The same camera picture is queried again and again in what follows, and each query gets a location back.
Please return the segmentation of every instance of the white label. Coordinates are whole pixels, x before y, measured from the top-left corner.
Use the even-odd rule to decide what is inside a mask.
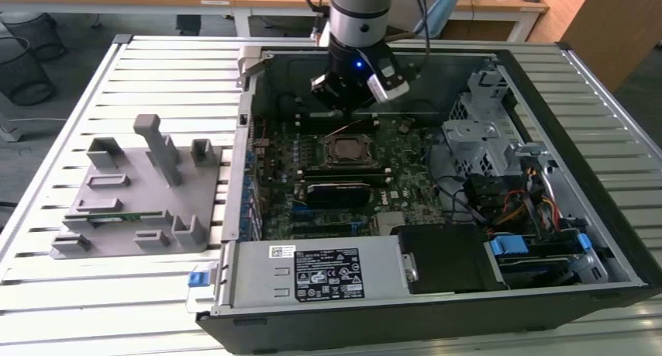
[[[354,292],[355,290],[362,290],[362,289],[363,289],[363,285],[362,284],[347,285],[347,291],[349,292]]]
[[[295,245],[281,245],[269,247],[269,257],[294,257]]]
[[[203,5],[230,5],[229,1],[201,1]]]

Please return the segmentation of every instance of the mesh trash can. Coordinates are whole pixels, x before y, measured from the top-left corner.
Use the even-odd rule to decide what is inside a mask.
[[[0,22],[14,36],[30,41],[38,60],[56,59],[67,52],[48,13],[3,12]]]
[[[0,38],[0,92],[16,105],[34,105],[48,99],[55,87],[32,57],[23,38]]]

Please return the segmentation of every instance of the blue latch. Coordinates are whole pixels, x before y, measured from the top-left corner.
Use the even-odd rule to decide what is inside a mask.
[[[209,272],[191,272],[189,274],[189,287],[202,288],[210,286],[210,273]]]
[[[497,236],[490,241],[490,247],[494,255],[526,254],[529,252],[525,238],[517,235]]]
[[[582,245],[584,251],[589,251],[593,248],[592,240],[589,240],[589,236],[586,233],[580,233],[577,235],[577,239],[580,240],[580,244]]]

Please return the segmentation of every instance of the blue drive bracket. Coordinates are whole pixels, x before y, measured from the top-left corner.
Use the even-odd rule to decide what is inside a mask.
[[[529,253],[525,238],[522,236],[497,236],[490,241],[494,256]]]

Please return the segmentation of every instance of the wooden desk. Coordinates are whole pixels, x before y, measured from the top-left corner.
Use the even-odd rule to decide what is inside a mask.
[[[525,41],[545,3],[459,0],[451,20],[514,22],[509,41]],[[0,0],[0,11],[234,15],[238,36],[251,36],[251,16],[314,16],[305,0]]]

